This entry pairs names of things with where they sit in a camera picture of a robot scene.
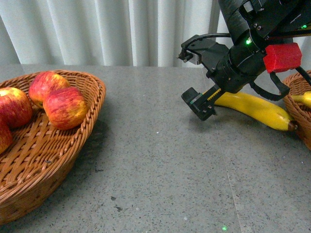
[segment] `wicker basket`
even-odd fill
[[[16,220],[39,207],[65,179],[90,136],[104,103],[105,84],[83,72],[53,70],[67,78],[84,95],[89,111],[83,123],[71,130],[54,128],[44,110],[33,106],[30,123],[13,133],[13,144],[0,155],[0,225]],[[38,73],[0,83],[28,94]]]
[[[283,83],[290,88],[289,94],[283,98],[286,109],[298,123],[297,135],[311,150],[311,109],[301,103],[296,103],[291,97],[292,95],[303,95],[306,91],[311,90],[311,86],[299,73],[288,76]]]

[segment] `banana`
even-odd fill
[[[297,129],[295,120],[283,108],[250,94],[225,92],[215,101],[215,105],[237,110],[275,130]]]
[[[292,95],[292,98],[295,102],[311,108],[311,91],[306,91],[303,95]]]

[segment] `curtain fold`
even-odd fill
[[[217,0],[0,0],[0,65],[202,67],[176,55],[216,32],[228,32]],[[311,40],[294,41],[308,69]]]

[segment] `red component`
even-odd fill
[[[268,73],[284,72],[300,66],[302,53],[297,43],[269,45],[263,58]]]

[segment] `red apple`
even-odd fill
[[[43,101],[51,91],[69,87],[69,81],[52,71],[41,72],[29,86],[29,97],[39,108],[43,108]]]
[[[73,86],[51,91],[43,102],[43,108],[51,124],[59,130],[80,125],[88,112],[83,95]]]
[[[5,121],[0,117],[0,154],[4,152],[12,143],[13,137],[9,126]]]
[[[0,116],[9,128],[27,124],[32,115],[31,102],[25,92],[15,87],[0,89]]]

